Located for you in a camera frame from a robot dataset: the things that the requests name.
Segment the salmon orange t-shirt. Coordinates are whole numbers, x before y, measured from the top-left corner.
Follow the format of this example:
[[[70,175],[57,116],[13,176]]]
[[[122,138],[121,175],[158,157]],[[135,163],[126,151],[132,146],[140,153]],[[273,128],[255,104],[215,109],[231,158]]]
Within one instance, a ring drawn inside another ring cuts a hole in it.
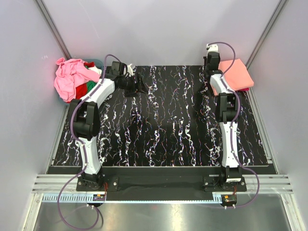
[[[241,59],[234,61],[234,64],[224,74],[224,77],[228,85],[235,91],[254,86],[254,82]]]

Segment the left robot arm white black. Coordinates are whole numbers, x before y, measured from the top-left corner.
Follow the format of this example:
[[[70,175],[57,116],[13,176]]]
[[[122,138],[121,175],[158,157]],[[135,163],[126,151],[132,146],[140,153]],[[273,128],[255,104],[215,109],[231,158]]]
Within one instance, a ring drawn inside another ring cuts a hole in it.
[[[125,97],[148,93],[141,75],[136,74],[135,69],[133,64],[113,61],[89,93],[69,104],[70,130],[81,151],[81,175],[89,176],[87,185],[95,191],[104,184],[103,177],[98,175],[101,170],[96,144],[101,128],[99,107],[117,89],[123,90]]]

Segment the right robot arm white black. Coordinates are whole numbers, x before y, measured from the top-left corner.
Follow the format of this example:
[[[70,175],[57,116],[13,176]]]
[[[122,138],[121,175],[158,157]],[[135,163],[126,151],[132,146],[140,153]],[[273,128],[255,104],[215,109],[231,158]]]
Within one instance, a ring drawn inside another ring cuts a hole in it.
[[[240,98],[226,82],[223,72],[219,70],[218,45],[212,44],[207,48],[204,60],[210,85],[217,94],[215,118],[222,134],[223,154],[218,184],[222,190],[229,191],[242,179],[236,137]]]

